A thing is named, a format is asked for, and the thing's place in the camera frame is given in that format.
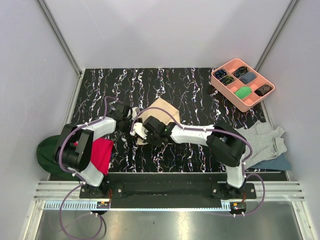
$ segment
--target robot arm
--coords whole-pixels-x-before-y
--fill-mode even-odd
[[[107,117],[95,124],[82,128],[70,138],[62,153],[62,164],[79,174],[89,185],[98,187],[104,175],[90,161],[93,141],[116,130],[129,133],[132,120],[138,112],[139,109],[137,107],[131,108],[122,103],[117,103],[115,110],[109,112]],[[59,161],[59,152],[63,142],[76,127],[71,124],[64,126],[55,148],[54,157],[57,162]],[[244,186],[245,181],[245,176],[243,176],[242,172],[242,158],[246,144],[230,135],[206,131],[206,129],[213,128],[228,131],[242,137],[224,122],[215,126],[182,125],[181,128],[174,122],[165,125],[153,116],[148,117],[143,123],[136,122],[130,134],[158,147],[162,144],[181,143],[200,144],[209,147],[215,159],[226,166],[229,186],[239,189]]]
[[[240,137],[236,130],[224,122],[208,126],[177,126],[174,122],[163,124],[153,116],[148,117],[144,123],[137,122],[133,126],[131,135],[138,135],[146,143],[161,146],[164,144],[191,143],[207,146],[215,159],[224,164],[227,173],[227,183],[239,189],[243,186],[245,176],[242,171],[242,159],[246,150],[246,144],[230,135],[207,131],[207,129],[219,129]]]

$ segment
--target green cloth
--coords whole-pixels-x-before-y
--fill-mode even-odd
[[[63,171],[59,164],[55,161],[54,151],[59,140],[59,135],[50,136],[40,142],[36,149],[36,158],[39,165],[48,173],[56,175],[64,180],[77,181],[77,177],[73,177],[71,173]]]
[[[245,97],[249,96],[249,94],[252,93],[252,90],[249,86],[243,86],[240,87],[237,91],[235,91],[235,95],[240,98],[244,99]]]

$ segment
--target blue cloth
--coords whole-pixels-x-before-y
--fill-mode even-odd
[[[250,83],[252,80],[254,80],[257,76],[254,72],[247,72],[244,75],[242,75],[239,80],[243,82],[244,84]]]
[[[292,167],[290,162],[288,162],[285,155],[282,153],[275,159],[258,162],[257,164],[251,166],[250,168],[288,171],[288,170],[291,170]]]

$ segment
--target clothing item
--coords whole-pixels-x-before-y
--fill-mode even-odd
[[[220,79],[220,82],[223,83],[223,85],[227,86],[230,83],[232,83],[235,79],[232,76],[224,76]]]
[[[235,95],[240,98],[244,99],[245,97],[249,96],[249,94],[252,93],[252,90],[249,86],[242,86],[237,91],[235,91]]]
[[[36,159],[46,172],[66,181],[77,181],[71,173],[63,171],[55,160],[55,148],[60,135],[50,136],[44,139],[36,148]]]
[[[243,82],[244,84],[248,84],[252,82],[257,76],[254,72],[247,72],[246,74],[243,74],[241,77],[239,77],[239,80]]]
[[[275,159],[264,160],[253,165],[251,168],[254,169],[266,169],[266,170],[278,170],[278,171],[289,171],[292,169],[290,162],[286,159],[284,153]]]
[[[213,74],[213,76],[216,78],[216,79],[220,79],[220,78],[222,78],[222,77],[224,77],[225,75],[227,75],[227,72],[226,72],[226,70],[224,70],[224,69],[219,69],[218,71],[216,71],[214,74]]]
[[[246,66],[241,66],[237,70],[235,70],[233,75],[235,75],[236,78],[240,78],[242,75],[246,74],[247,72],[249,72],[249,68],[247,68]]]
[[[287,151],[284,139],[281,138],[285,130],[280,126],[273,129],[269,122],[258,121],[249,129],[242,127],[237,131],[246,138],[253,150],[252,156],[245,161],[246,169],[261,161],[275,159]],[[244,156],[248,156],[249,153],[250,150],[246,146]]]
[[[92,143],[91,162],[104,175],[108,174],[114,142],[98,138]]]
[[[176,109],[167,101],[163,100],[162,98],[158,98],[157,100],[155,100],[149,107],[158,107],[166,110],[173,116],[173,118],[178,123],[180,123],[179,110]],[[173,123],[173,120],[171,119],[171,117],[169,117],[165,112],[157,109],[150,109],[148,111],[145,111],[139,117],[142,118],[142,122],[144,122],[150,116],[157,118],[160,122],[163,122],[165,125],[168,125],[168,123]],[[137,144],[145,145],[147,143],[143,142],[142,139],[138,138]]]
[[[255,90],[255,94],[257,94],[258,96],[262,97],[263,95],[267,94],[268,92],[270,92],[272,90],[272,87],[265,84],[262,85],[261,87],[259,87],[257,90]]]

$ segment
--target pink tray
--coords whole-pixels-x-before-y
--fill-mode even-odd
[[[246,84],[244,84],[242,81],[240,81],[238,78],[236,78],[233,75],[233,73],[239,67],[242,67],[242,66],[248,67],[249,72],[255,73],[256,78],[247,84],[247,86],[251,88],[252,93],[250,93],[249,96],[247,96],[243,99],[240,99],[235,95],[235,91],[237,91],[239,88],[241,88],[243,86],[246,86]],[[225,86],[217,78],[215,78],[215,76],[214,76],[215,72],[220,69],[224,69],[229,76],[233,77],[235,79],[234,82]],[[261,87],[264,84],[267,84],[270,87],[272,87],[272,90],[269,91],[264,96],[258,96],[257,94],[255,94],[255,90],[257,90],[259,87]],[[265,99],[276,88],[275,85],[273,85],[271,82],[269,82],[267,79],[265,79],[263,76],[261,76],[258,72],[253,70],[248,64],[246,64],[244,61],[242,61],[239,58],[235,58],[235,59],[229,61],[228,63],[226,63],[225,65],[222,65],[221,67],[212,71],[211,85],[214,86],[221,94],[223,94],[241,112],[246,112],[249,109],[251,109],[254,105],[260,103],[263,99]]]

